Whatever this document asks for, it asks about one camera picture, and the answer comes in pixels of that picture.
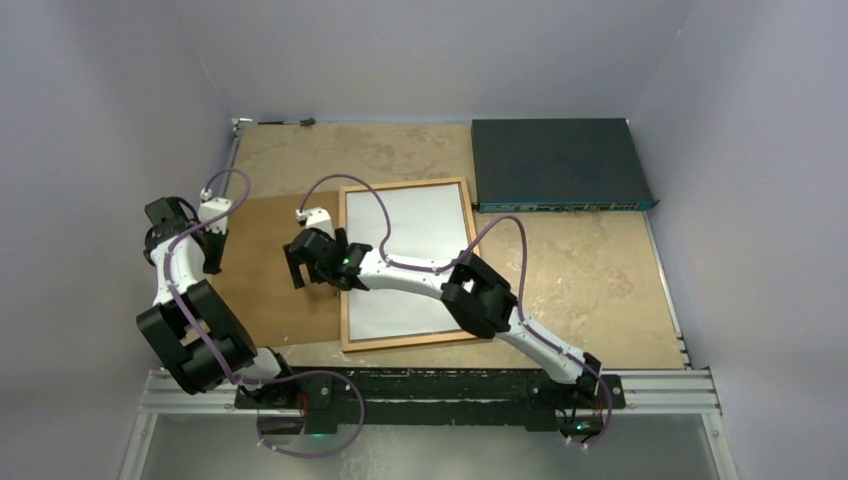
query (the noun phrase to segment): brown cardboard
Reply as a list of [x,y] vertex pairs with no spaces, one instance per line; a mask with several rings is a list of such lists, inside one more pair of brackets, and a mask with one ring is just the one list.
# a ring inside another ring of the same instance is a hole
[[[252,198],[229,218],[221,273],[212,285],[257,346],[339,339],[341,306],[336,289],[310,284],[295,290],[283,245],[301,231],[294,219],[303,195]],[[307,207],[338,218],[338,192],[314,193]]]

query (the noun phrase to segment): wooden table surface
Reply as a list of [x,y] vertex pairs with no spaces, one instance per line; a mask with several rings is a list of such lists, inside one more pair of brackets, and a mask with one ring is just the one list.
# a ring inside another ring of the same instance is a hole
[[[318,178],[337,172],[369,183],[461,176],[468,179],[472,199],[477,192],[469,125],[252,125],[235,165],[251,176],[251,197],[304,193]],[[330,180],[319,191],[352,183]],[[234,180],[228,195],[241,188]],[[594,354],[605,368],[683,367],[642,213],[518,216],[530,250],[525,304],[539,322]],[[477,231],[495,217],[475,214]],[[515,227],[502,225],[481,242],[481,253],[517,288],[521,244]],[[292,365],[535,366],[497,340],[351,354],[342,353],[338,341],[279,350]]]

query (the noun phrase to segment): wooden frame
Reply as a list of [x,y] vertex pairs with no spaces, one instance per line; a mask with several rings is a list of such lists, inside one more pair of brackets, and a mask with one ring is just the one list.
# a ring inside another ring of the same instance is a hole
[[[440,178],[435,180],[411,180],[406,182],[384,183],[374,185],[374,189],[396,190],[402,188],[431,187],[438,185],[459,186],[460,201],[462,203],[462,214],[465,219],[465,232],[468,243],[477,237],[477,229],[474,227],[474,217],[471,213],[471,197],[468,194],[468,184],[463,177]],[[352,192],[363,192],[368,189],[363,186],[342,187],[339,190],[339,226],[347,228],[347,194]],[[474,247],[474,253],[480,255],[480,246]],[[431,343],[454,342],[458,340],[471,340],[477,337],[471,335],[457,326],[457,331],[441,333],[424,333],[416,335],[403,335],[391,338],[380,338],[375,340],[351,340],[350,338],[350,299],[348,292],[341,292],[341,344],[343,352],[357,352],[363,350],[376,350],[381,348],[406,347],[411,345],[426,345]]]

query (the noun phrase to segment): gray wall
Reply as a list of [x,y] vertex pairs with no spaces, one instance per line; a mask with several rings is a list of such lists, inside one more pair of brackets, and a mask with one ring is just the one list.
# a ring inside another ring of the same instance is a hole
[[700,0],[632,128],[745,478],[848,471],[848,3]]
[[196,198],[229,116],[172,1],[0,5],[0,477],[115,478],[153,355],[142,208]]
[[274,120],[629,115],[693,0],[177,0],[225,105]]

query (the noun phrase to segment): white board surface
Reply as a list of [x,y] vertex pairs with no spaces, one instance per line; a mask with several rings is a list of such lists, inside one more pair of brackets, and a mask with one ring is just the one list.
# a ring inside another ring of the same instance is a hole
[[[459,184],[379,191],[392,220],[388,254],[426,259],[455,258],[468,246]],[[374,196],[348,192],[348,240],[376,249],[386,234]],[[438,300],[392,290],[349,292],[350,340],[383,339],[459,330]]]

